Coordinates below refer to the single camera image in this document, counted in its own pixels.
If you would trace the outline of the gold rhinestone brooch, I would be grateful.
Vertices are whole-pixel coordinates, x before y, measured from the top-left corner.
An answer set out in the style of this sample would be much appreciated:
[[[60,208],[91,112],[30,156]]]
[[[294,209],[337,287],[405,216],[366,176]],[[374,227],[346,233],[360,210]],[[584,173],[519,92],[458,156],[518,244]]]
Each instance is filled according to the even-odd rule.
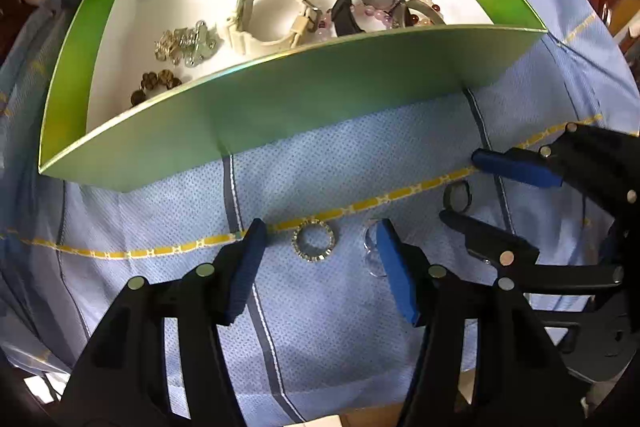
[[[178,65],[181,61],[191,60],[195,46],[193,28],[165,30],[154,42],[154,56],[159,62],[171,62]]]

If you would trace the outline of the light blue patterned cloth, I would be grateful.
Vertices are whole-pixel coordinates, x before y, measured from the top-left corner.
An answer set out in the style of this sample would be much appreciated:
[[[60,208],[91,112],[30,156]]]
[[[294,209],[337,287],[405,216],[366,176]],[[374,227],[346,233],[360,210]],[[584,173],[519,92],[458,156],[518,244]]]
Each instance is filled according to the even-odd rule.
[[[213,259],[217,234],[273,231],[220,340],[250,425],[400,402],[422,335],[398,313],[376,221],[462,279],[495,270],[439,220],[454,191],[474,217],[524,237],[546,265],[597,258],[611,219],[570,187],[471,170],[477,147],[536,150],[569,121],[639,130],[639,92],[586,0],[527,0],[548,27],[495,83],[312,130],[119,194],[40,176],[44,100],[79,0],[42,0],[1,67],[1,351],[66,381],[131,277],[170,281]]]

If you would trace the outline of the green cardboard box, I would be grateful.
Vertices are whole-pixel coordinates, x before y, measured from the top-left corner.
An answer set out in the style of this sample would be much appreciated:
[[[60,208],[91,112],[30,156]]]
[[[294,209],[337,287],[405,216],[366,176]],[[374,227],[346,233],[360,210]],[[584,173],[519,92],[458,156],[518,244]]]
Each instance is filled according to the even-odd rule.
[[[496,81],[546,28],[526,0],[435,0],[439,26],[308,36],[257,58],[218,26],[233,0],[81,0],[44,108],[38,169],[129,192],[330,124]],[[311,0],[322,10],[336,0]],[[191,60],[159,62],[193,28]]]

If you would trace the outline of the cream white wristwatch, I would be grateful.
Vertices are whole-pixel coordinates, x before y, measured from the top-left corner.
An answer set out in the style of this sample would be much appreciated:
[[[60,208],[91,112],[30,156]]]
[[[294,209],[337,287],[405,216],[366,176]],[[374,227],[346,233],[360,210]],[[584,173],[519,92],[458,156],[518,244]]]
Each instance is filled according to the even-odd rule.
[[[318,29],[322,9],[311,0],[233,0],[218,26],[237,54],[257,58],[296,48]]]

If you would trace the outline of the black wristwatch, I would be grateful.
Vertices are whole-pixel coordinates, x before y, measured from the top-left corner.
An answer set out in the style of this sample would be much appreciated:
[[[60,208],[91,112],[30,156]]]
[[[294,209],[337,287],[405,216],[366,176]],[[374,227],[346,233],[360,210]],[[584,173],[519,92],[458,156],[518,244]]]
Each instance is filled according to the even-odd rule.
[[[336,0],[330,15],[339,37],[362,34],[356,13],[379,20],[388,29],[404,28],[408,13],[405,0]]]

